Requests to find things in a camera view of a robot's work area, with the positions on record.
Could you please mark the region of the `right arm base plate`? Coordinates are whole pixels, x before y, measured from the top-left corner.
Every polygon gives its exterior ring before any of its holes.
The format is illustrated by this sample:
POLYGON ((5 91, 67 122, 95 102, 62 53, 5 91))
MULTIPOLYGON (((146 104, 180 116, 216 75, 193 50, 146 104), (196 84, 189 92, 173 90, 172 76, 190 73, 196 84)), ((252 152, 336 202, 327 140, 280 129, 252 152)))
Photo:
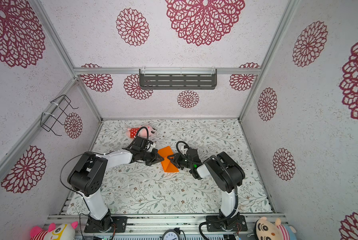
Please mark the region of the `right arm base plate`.
POLYGON ((208 223, 206 225, 208 232, 246 232, 248 226, 245 217, 240 213, 237 213, 231 219, 218 222, 208 223))

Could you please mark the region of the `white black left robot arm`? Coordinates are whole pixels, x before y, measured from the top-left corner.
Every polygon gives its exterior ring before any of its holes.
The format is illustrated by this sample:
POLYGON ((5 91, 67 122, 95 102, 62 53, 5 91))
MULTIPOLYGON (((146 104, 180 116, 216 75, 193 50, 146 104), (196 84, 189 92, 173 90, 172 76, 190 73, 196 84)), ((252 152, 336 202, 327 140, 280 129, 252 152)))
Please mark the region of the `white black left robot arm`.
POLYGON ((157 149, 129 151, 124 148, 103 155, 86 152, 82 154, 70 172, 67 181, 74 191, 83 196, 90 217, 101 221, 106 218, 109 212, 101 193, 103 179, 109 169, 134 162, 142 162, 147 166, 151 166, 163 160, 164 157, 159 155, 157 149))

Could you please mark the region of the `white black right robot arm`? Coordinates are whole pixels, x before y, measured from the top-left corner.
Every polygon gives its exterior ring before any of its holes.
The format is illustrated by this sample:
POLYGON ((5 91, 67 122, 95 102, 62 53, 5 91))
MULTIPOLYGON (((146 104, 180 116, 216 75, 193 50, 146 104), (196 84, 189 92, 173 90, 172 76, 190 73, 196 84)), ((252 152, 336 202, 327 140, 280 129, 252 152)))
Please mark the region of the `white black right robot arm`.
POLYGON ((178 169, 189 169, 197 180, 212 177, 222 191, 220 217, 229 219, 237 215, 238 187, 241 186, 245 173, 226 152, 212 155, 203 162, 192 150, 188 151, 187 155, 176 153, 168 156, 168 160, 178 169))

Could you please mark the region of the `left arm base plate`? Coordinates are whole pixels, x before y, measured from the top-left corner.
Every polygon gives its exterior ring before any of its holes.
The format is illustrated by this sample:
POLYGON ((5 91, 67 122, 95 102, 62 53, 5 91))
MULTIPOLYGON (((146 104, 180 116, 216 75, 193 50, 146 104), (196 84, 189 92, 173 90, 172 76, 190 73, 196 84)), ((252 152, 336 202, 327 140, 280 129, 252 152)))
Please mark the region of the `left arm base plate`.
POLYGON ((85 233, 124 233, 126 231, 128 217, 104 217, 102 220, 95 220, 88 217, 85 233))

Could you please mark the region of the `orange square paper sheet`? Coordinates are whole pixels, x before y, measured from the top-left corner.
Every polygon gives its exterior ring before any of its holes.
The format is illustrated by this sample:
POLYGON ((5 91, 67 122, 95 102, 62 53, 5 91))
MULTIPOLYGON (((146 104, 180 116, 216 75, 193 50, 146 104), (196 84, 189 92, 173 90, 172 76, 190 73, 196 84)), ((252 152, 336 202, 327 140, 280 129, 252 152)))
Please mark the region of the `orange square paper sheet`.
POLYGON ((179 169, 168 159, 168 156, 174 154, 170 146, 158 150, 158 153, 164 160, 161 162, 165 173, 178 173, 179 169))

